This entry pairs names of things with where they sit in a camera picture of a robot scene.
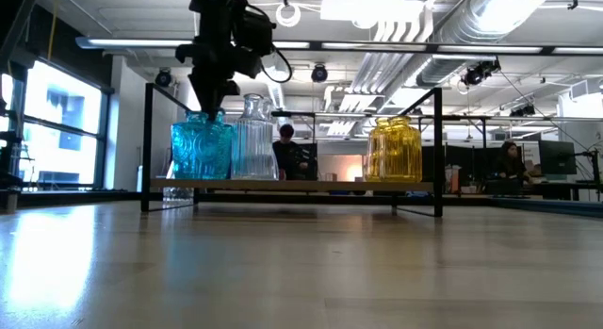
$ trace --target robotic arm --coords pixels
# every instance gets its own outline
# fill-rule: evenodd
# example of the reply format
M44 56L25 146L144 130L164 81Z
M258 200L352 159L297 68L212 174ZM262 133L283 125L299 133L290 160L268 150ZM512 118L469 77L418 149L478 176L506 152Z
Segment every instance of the robotic arm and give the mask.
M255 78L263 69L261 57L275 51L276 24L247 0L191 0L188 8L201 14L199 35L192 44L178 46L176 58L183 63L192 58L188 78L201 110L213 121L224 96L240 94L235 72Z

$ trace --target wooden floor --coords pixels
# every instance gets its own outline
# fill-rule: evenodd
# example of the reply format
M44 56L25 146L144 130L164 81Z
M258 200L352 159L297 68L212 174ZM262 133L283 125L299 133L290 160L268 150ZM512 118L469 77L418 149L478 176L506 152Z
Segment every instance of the wooden floor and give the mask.
M0 328L603 328L603 222L134 202L0 216Z

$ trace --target clear glass jar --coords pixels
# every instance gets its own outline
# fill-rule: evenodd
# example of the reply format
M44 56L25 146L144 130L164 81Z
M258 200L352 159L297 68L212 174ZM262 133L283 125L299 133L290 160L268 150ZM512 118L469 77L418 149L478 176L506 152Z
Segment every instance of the clear glass jar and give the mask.
M389 121L387 119L378 119L377 126L368 135L367 171L365 176L365 180L368 182L378 182L381 180L379 172L383 151L383 131L388 125Z
M200 111L187 112L187 121L171 126L175 178L226 179L230 166L233 128L223 113L214 122Z
M387 182L420 182L423 176L421 133L409 117L394 117L383 130L380 176Z
M272 101L259 94L245 95L245 110L234 125L232 179L279 179L272 150L272 107Z

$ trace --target wooden shelf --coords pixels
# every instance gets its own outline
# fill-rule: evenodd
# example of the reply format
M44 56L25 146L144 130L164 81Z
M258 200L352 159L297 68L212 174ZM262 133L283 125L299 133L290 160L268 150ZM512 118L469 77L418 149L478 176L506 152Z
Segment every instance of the wooden shelf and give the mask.
M151 179L152 188L199 188L280 191L426 191L433 192L432 183L395 182L317 182L260 180L195 180Z

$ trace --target yellow glass jar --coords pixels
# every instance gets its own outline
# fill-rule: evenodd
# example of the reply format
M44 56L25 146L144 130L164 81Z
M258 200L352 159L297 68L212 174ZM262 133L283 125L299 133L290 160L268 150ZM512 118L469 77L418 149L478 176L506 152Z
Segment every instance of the yellow glass jar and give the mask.
M377 126L368 135L367 172L365 174L365 180L368 182L378 182L381 180L379 170L381 168L384 143L383 131L387 126L389 126L387 119L378 119Z
M421 132L409 117L394 117L383 130L380 177L386 182L420 182L423 176Z

